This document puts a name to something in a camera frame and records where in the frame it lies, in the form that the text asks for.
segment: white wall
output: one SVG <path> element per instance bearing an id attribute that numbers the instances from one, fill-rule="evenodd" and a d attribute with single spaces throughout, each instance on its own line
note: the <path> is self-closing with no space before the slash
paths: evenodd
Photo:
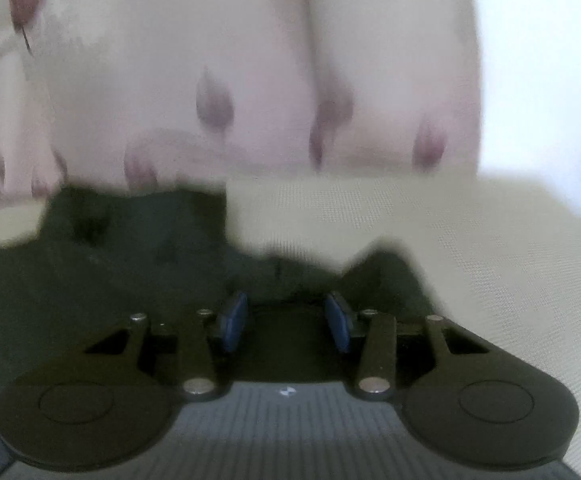
<path id="1" fill-rule="evenodd" d="M 581 215 L 581 0 L 475 0 L 483 173 L 539 176 Z"/>

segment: gray ribbed surface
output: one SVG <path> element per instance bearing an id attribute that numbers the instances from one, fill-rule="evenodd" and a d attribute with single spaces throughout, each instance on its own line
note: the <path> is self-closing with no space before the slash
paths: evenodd
<path id="1" fill-rule="evenodd" d="M 236 384 L 191 404 L 152 449 L 98 472 L 56 474 L 17 463 L 0 480 L 576 480 L 561 463 L 484 472 L 439 458 L 406 432 L 387 404 L 363 402 L 339 383 Z"/>

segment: small logo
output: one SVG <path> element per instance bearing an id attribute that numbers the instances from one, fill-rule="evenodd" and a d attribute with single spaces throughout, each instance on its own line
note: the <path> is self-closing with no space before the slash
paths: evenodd
<path id="1" fill-rule="evenodd" d="M 279 390 L 280 396 L 283 397 L 292 397 L 293 395 L 295 395 L 297 393 L 297 390 L 295 388 L 293 388 L 292 386 L 286 386 L 285 388 L 282 388 L 281 390 Z"/>

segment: black device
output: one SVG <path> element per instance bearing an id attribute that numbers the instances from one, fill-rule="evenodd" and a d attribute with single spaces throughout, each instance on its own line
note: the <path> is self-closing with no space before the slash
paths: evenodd
<path id="1" fill-rule="evenodd" d="M 559 381 L 445 317 L 397 320 L 323 304 L 221 312 L 177 326 L 136 314 L 0 394 L 0 436 L 19 460 L 79 471 L 123 462 L 156 442 L 180 410 L 232 384 L 344 383 L 390 405 L 424 446 L 477 470 L 525 470 L 563 457 L 578 408 Z"/>

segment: circular pad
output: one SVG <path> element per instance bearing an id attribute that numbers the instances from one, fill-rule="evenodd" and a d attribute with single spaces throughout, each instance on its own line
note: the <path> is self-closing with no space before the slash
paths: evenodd
<path id="1" fill-rule="evenodd" d="M 107 386 L 75 381 L 57 384 L 44 392 L 40 411 L 61 424 L 85 424 L 106 415 L 113 402 L 113 393 Z"/>
<path id="2" fill-rule="evenodd" d="M 480 468 L 525 469 L 561 458 L 579 419 L 568 389 L 500 354 L 444 358 L 408 389 L 410 431 L 440 454 Z"/>
<path id="3" fill-rule="evenodd" d="M 459 405 L 485 422 L 508 424 L 522 420 L 533 410 L 533 397 L 518 384 L 479 381 L 461 391 Z"/>
<path id="4" fill-rule="evenodd" d="M 0 436 L 19 460 L 60 471 L 101 468 L 165 430 L 172 397 L 151 377 L 110 364 L 76 368 L 44 370 L 54 383 L 24 376 L 0 394 Z"/>

